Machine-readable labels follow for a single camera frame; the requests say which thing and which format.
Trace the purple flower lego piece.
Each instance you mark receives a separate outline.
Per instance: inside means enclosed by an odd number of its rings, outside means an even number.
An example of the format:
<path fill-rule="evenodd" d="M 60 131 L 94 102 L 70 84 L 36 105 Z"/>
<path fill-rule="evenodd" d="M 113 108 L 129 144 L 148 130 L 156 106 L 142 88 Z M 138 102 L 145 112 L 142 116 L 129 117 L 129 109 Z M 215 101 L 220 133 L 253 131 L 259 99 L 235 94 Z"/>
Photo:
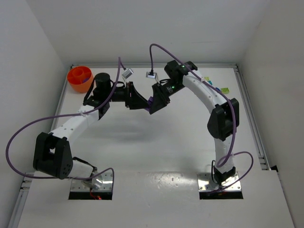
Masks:
<path fill-rule="evenodd" d="M 154 98 L 150 96 L 150 98 L 147 101 L 148 107 L 145 108 L 145 110 L 149 112 L 149 114 L 153 113 L 153 108 L 154 108 L 153 103 L 154 103 Z"/>

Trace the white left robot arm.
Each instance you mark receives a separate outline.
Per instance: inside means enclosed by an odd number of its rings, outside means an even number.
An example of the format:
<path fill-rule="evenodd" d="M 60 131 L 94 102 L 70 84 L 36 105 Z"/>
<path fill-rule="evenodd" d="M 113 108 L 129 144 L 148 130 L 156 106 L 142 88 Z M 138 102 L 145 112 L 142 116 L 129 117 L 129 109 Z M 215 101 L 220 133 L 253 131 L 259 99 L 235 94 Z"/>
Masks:
<path fill-rule="evenodd" d="M 99 121 L 110 108 L 110 102 L 124 102 L 131 110 L 150 108 L 150 101 L 140 95 L 133 82 L 121 87 L 109 74 L 99 73 L 85 95 L 77 115 L 49 133 L 40 133 L 36 139 L 33 167 L 53 178 L 87 180 L 97 168 L 74 157 L 71 145 L 91 125 Z"/>

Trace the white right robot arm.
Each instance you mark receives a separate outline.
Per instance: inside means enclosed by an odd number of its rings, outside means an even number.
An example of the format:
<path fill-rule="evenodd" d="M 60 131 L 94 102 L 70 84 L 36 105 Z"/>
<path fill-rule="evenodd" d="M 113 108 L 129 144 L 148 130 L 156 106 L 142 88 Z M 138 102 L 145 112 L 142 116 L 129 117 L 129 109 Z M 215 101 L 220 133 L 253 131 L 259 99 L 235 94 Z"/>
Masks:
<path fill-rule="evenodd" d="M 173 60 L 167 63 L 164 71 L 169 77 L 165 84 L 152 86 L 153 96 L 148 101 L 148 111 L 153 114 L 170 103 L 170 96 L 183 88 L 188 88 L 206 106 L 210 113 L 207 129 L 214 138 L 216 165 L 213 178 L 218 185 L 236 173 L 232 159 L 232 149 L 239 125 L 239 102 L 227 99 L 219 90 L 204 80 L 198 68 L 191 61 L 178 64 Z"/>

